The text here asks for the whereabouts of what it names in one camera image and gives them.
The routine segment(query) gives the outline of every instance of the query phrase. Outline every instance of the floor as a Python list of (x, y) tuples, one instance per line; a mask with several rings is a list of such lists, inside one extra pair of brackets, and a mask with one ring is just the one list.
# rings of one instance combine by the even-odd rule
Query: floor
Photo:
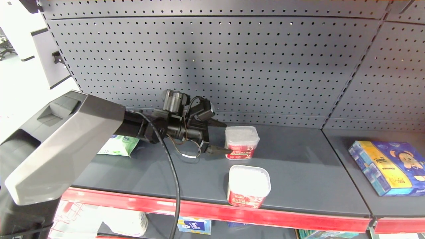
[(22, 62), (8, 54), (0, 61), (0, 142), (49, 101), (78, 90), (72, 78), (50, 89), (38, 58)]

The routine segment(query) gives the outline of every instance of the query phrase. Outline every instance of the blue tissue box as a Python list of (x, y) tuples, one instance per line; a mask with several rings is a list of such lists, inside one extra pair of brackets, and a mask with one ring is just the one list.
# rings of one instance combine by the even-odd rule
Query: blue tissue box
[(425, 195), (425, 159), (409, 143), (356, 141), (349, 152), (379, 196)]
[(177, 228), (181, 232), (211, 235), (211, 220), (179, 216)]

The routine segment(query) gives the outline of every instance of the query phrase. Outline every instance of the container lid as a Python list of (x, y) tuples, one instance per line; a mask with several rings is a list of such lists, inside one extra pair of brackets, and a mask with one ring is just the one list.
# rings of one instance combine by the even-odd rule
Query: container lid
[(269, 173), (264, 168), (233, 165), (229, 170), (229, 189), (233, 193), (265, 197), (271, 188)]
[(230, 126), (226, 128), (228, 145), (257, 145), (260, 141), (254, 126)]

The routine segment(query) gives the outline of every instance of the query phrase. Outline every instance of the pegboard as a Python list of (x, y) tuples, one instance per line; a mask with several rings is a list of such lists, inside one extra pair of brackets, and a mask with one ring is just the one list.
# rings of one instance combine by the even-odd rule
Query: pegboard
[(204, 96), (218, 112), (319, 119), (331, 111), (377, 26), (377, 20), (321, 17), (48, 21), (86, 93), (161, 108), (161, 93), (170, 88)]
[(424, 56), (424, 25), (384, 23), (325, 128), (425, 130)]
[(417, 0), (414, 1), (405, 12), (399, 14), (401, 9), (406, 6), (408, 1), (394, 1), (390, 7), (391, 12), (388, 14), (387, 20), (394, 22), (406, 22), (406, 23), (421, 23), (425, 24), (425, 1)]
[(328, 16), (380, 19), (377, 0), (42, 0), (45, 19), (151, 16)]

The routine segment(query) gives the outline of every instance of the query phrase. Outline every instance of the store shelf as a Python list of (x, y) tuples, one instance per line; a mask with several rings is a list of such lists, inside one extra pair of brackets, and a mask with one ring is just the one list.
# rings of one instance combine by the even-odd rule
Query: store shelf
[[(256, 127), (261, 140), (255, 158), (247, 161), (207, 155), (183, 158), (167, 140), (181, 184), (182, 216), (313, 230), (366, 230), (370, 212), (320, 130)], [(223, 128), (211, 128), (210, 137), (212, 144), (224, 145)], [(190, 143), (181, 148), (196, 151)], [(173, 214), (174, 182), (161, 146), (142, 144), (132, 157), (96, 156), (74, 187), (98, 191), (72, 189), (62, 199)], [(234, 164), (269, 172), (272, 190), (262, 210), (228, 206), (227, 177)]]
[[(149, 224), (146, 233), (142, 238), (147, 239), (167, 239), (173, 225), (173, 216), (161, 214), (147, 215)], [(119, 236), (102, 223), (98, 230), (98, 236)], [(212, 221), (211, 235), (201, 235), (176, 231), (176, 239), (225, 239), (225, 238), (276, 238), (276, 239), (296, 239), (295, 230), (291, 228), (277, 228), (258, 225), (247, 225), (239, 228), (230, 228), (226, 222)]]
[(359, 192), (377, 217), (376, 233), (425, 232), (423, 197), (380, 197), (348, 153), (355, 140), (405, 141), (425, 155), (425, 134), (407, 132), (323, 130), (335, 152), (355, 182)]

